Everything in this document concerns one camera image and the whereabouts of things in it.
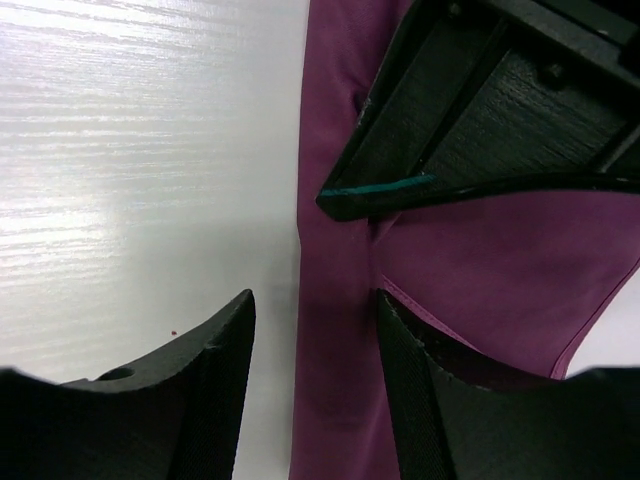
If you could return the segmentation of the purple cloth napkin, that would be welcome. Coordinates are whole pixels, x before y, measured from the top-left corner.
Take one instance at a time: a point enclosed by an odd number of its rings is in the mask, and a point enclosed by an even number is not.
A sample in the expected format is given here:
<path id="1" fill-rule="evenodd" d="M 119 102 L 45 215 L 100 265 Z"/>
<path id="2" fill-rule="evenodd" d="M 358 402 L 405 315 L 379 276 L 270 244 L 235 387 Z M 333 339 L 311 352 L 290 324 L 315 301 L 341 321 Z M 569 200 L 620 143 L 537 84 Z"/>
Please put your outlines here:
<path id="1" fill-rule="evenodd" d="M 531 192 L 337 223 L 315 198 L 352 133 L 405 1 L 314 1 L 301 92 L 293 479 L 399 475 L 375 292 L 516 368 L 562 378 L 639 267 L 639 199 Z"/>

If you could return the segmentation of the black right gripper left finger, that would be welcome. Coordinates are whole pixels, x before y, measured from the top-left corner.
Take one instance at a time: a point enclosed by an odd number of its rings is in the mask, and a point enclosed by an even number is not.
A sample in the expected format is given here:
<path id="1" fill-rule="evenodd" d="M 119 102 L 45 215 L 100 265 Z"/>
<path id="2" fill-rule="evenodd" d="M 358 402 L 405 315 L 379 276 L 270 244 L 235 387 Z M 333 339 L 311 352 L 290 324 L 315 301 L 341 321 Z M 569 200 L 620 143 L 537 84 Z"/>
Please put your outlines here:
<path id="1" fill-rule="evenodd" d="M 254 344 L 254 296 L 94 380 L 1 372 L 5 479 L 228 479 Z"/>

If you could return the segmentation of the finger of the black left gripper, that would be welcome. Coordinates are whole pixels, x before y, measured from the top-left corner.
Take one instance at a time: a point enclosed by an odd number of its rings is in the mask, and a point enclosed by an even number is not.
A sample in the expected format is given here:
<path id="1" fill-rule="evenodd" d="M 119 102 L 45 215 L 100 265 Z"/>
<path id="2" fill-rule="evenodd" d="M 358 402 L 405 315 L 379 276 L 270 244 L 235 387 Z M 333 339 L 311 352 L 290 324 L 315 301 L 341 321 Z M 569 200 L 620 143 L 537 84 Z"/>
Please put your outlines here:
<path id="1" fill-rule="evenodd" d="M 635 1 L 414 2 L 316 201 L 351 221 L 547 190 L 639 190 Z"/>

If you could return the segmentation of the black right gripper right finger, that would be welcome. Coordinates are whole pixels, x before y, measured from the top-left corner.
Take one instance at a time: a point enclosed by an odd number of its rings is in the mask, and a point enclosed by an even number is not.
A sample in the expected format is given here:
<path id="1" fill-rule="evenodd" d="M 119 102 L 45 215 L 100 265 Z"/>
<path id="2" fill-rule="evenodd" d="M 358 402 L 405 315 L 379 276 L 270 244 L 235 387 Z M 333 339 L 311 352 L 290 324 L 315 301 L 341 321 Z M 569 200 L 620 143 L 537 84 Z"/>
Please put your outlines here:
<path id="1" fill-rule="evenodd" d="M 637 369 L 537 376 L 428 325 L 385 290 L 377 332 L 402 478 L 638 477 Z"/>

